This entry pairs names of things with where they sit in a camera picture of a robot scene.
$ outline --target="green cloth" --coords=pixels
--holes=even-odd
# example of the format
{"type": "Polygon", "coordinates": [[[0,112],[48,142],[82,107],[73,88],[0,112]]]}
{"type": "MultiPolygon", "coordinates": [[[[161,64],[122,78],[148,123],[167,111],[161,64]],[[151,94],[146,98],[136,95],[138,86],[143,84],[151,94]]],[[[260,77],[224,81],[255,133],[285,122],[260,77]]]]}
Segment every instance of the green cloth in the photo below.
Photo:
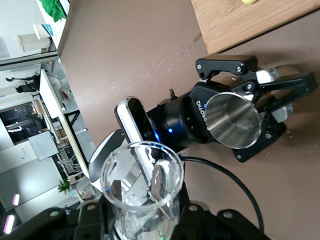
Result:
{"type": "Polygon", "coordinates": [[[55,23],[61,18],[65,19],[67,17],[58,0],[40,0],[40,2],[45,12],[53,18],[55,23]]]}

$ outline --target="clear glass cup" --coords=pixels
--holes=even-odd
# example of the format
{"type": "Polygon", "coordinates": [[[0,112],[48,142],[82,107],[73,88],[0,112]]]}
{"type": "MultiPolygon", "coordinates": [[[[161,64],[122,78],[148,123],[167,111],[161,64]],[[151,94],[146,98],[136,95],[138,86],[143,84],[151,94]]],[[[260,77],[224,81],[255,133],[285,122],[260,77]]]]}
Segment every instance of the clear glass cup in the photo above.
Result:
{"type": "Polygon", "coordinates": [[[166,240],[178,223],[184,168],[167,146],[142,141],[112,152],[100,183],[112,203],[115,230],[124,240],[166,240]]]}

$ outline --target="white paper cup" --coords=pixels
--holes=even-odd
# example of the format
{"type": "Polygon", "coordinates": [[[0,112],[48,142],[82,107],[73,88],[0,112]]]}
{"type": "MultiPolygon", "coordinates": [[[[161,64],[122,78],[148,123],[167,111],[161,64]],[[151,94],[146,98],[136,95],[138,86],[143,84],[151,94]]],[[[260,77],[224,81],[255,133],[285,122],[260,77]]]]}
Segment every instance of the white paper cup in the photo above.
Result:
{"type": "Polygon", "coordinates": [[[49,24],[33,24],[33,29],[39,40],[49,38],[54,35],[52,27],[49,24]]]}

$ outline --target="cutting board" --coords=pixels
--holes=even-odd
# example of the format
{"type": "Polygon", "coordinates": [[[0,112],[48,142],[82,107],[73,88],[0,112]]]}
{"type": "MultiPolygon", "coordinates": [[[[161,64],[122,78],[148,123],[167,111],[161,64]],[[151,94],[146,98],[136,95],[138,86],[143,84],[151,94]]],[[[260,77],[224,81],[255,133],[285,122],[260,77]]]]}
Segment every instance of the cutting board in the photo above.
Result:
{"type": "Polygon", "coordinates": [[[215,54],[320,8],[320,0],[191,0],[206,49],[215,54]]]}

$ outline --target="green plant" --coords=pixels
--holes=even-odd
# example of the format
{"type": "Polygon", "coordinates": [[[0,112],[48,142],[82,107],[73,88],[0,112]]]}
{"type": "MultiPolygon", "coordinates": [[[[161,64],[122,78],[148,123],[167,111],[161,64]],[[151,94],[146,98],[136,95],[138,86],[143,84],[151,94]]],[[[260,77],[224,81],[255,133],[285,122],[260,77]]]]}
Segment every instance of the green plant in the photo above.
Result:
{"type": "Polygon", "coordinates": [[[67,190],[68,192],[70,192],[70,182],[68,181],[67,178],[63,179],[63,182],[60,180],[59,182],[60,182],[60,184],[58,185],[59,193],[64,191],[64,194],[67,194],[67,190]]]}

